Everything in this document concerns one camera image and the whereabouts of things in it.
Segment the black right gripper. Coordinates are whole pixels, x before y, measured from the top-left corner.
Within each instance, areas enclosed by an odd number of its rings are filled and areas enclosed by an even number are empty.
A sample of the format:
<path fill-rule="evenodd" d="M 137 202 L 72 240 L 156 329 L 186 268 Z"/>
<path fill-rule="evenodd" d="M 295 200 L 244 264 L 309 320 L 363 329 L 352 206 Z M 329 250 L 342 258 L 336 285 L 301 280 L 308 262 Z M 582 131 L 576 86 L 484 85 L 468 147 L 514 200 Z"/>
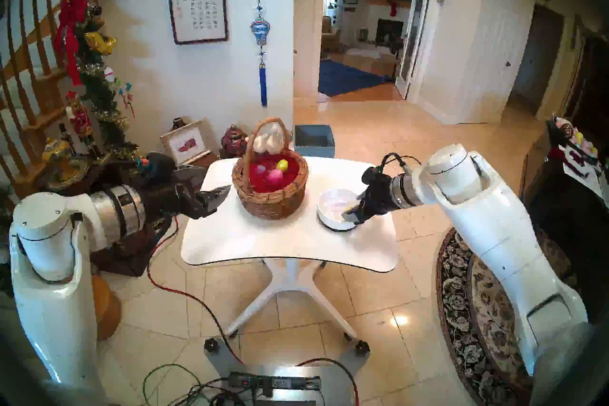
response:
<path fill-rule="evenodd" d="M 376 215 L 384 215 L 396 210 L 393 199 L 392 179 L 377 179 L 367 186 L 355 205 L 342 213 L 344 221 L 361 225 Z"/>

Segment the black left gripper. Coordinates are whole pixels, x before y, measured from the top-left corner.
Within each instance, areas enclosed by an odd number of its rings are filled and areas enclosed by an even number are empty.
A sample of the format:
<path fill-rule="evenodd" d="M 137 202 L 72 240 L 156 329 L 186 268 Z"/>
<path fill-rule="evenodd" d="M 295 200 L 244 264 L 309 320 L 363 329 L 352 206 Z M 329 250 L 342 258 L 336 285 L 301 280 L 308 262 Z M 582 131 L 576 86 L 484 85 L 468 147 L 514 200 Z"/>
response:
<path fill-rule="evenodd" d="M 217 212 L 230 193 L 231 186 L 198 191 L 200 187 L 195 184 L 202 182 L 206 174 L 206 167 L 187 165 L 175 169 L 169 176 L 141 175 L 145 221 L 178 215 L 197 220 Z"/>

